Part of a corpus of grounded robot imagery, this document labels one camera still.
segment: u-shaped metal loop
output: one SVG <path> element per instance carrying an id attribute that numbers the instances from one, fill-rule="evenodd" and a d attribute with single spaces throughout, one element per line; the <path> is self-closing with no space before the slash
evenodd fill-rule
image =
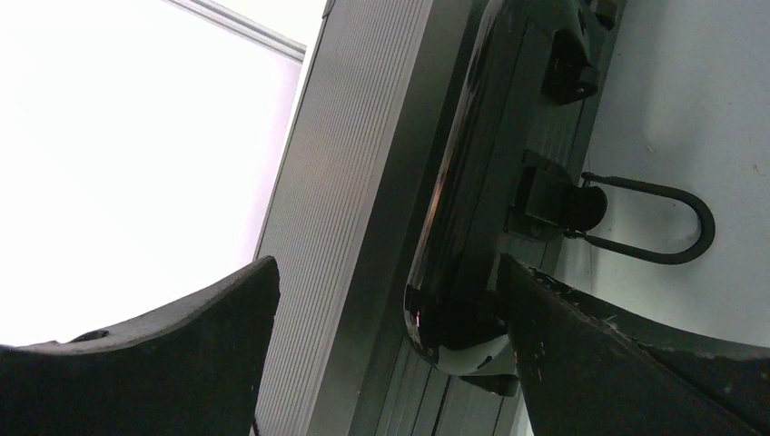
<path id="1" fill-rule="evenodd" d="M 698 221 L 700 222 L 700 236 L 690 248 L 679 253 L 651 252 L 649 250 L 626 245 L 624 243 L 616 243 L 614 241 L 609 241 L 608 239 L 598 238 L 574 230 L 566 230 L 564 232 L 564 235 L 567 238 L 579 238 L 598 248 L 635 257 L 642 261 L 660 263 L 663 265 L 679 265 L 694 261 L 694 259 L 697 259 L 705 253 L 714 242 L 716 236 L 714 215 L 703 200 L 687 191 L 659 184 L 624 179 L 622 177 L 603 177 L 593 173 L 583 173 L 583 179 L 587 183 L 602 183 L 608 186 L 637 191 L 639 193 L 649 193 L 659 197 L 666 197 L 684 203 L 696 212 Z"/>

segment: grooved metal surface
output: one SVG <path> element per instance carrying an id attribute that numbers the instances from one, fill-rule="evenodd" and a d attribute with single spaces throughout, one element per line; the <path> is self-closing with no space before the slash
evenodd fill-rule
<path id="1" fill-rule="evenodd" d="M 439 416 L 446 399 L 445 394 L 449 388 L 449 376 L 435 368 L 430 369 L 425 391 L 422 394 L 420 411 L 414 423 L 411 434 L 432 434 L 436 428 L 436 417 Z"/>
<path id="2" fill-rule="evenodd" d="M 498 395 L 452 377 L 436 435 L 494 434 L 502 401 Z"/>
<path id="3" fill-rule="evenodd" d="M 583 102 L 556 106 L 540 96 L 527 141 L 529 150 L 567 166 Z"/>
<path id="4" fill-rule="evenodd" d="M 400 381 L 388 391 L 383 405 L 386 412 L 377 424 L 376 436 L 410 436 L 417 423 L 418 412 L 427 405 L 423 400 L 432 369 L 411 349 L 406 338 L 401 344 L 396 368 L 399 374 L 394 375 L 399 376 Z M 438 407 L 440 398 L 434 403 Z"/>
<path id="5" fill-rule="evenodd" d="M 490 436 L 525 436 L 528 423 L 521 390 L 513 398 L 504 398 L 500 404 L 498 423 Z"/>
<path id="6" fill-rule="evenodd" d="M 264 435 L 307 431 L 429 5 L 337 0 L 327 17 L 258 251 L 281 271 Z"/>

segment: white panel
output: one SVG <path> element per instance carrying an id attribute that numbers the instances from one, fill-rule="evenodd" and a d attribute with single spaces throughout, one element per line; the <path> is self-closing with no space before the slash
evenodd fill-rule
<path id="1" fill-rule="evenodd" d="M 69 340 L 249 262 L 300 66 L 158 0 L 4 2 L 0 342 Z"/>
<path id="2" fill-rule="evenodd" d="M 701 196 L 716 217 L 701 259 L 660 266 L 568 242 L 571 284 L 678 328 L 770 346 L 770 2 L 629 2 L 589 168 Z M 681 204 L 609 191 L 594 234 L 672 251 L 696 237 Z"/>

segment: white background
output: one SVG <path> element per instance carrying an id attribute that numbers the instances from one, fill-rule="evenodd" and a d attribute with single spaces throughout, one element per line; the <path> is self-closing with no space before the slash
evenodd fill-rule
<path id="1" fill-rule="evenodd" d="M 0 343 L 249 262 L 300 65 L 160 0 L 2 2 Z"/>

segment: black bracket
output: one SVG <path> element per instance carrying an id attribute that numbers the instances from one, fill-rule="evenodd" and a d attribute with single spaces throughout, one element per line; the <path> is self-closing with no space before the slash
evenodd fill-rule
<path id="1" fill-rule="evenodd" d="M 612 30 L 620 17 L 620 6 L 613 0 L 587 0 L 588 7 L 599 23 L 607 30 Z"/>
<path id="2" fill-rule="evenodd" d="M 567 169 L 531 151 L 525 152 L 523 164 L 505 222 L 508 233 L 541 242 L 553 241 L 562 235 L 579 238 L 598 248 L 664 265 L 691 262 L 714 242 L 714 215 L 706 203 L 687 191 L 593 173 L 584 173 L 584 183 L 577 186 Z M 690 206 L 700 224 L 697 241 L 680 253 L 657 253 L 587 234 L 607 213 L 607 196 L 598 186 L 591 186 L 592 182 L 670 198 Z"/>
<path id="3" fill-rule="evenodd" d="M 601 74 L 588 61 L 586 47 L 571 31 L 557 31 L 541 92 L 556 104 L 570 104 L 595 95 L 600 82 Z"/>

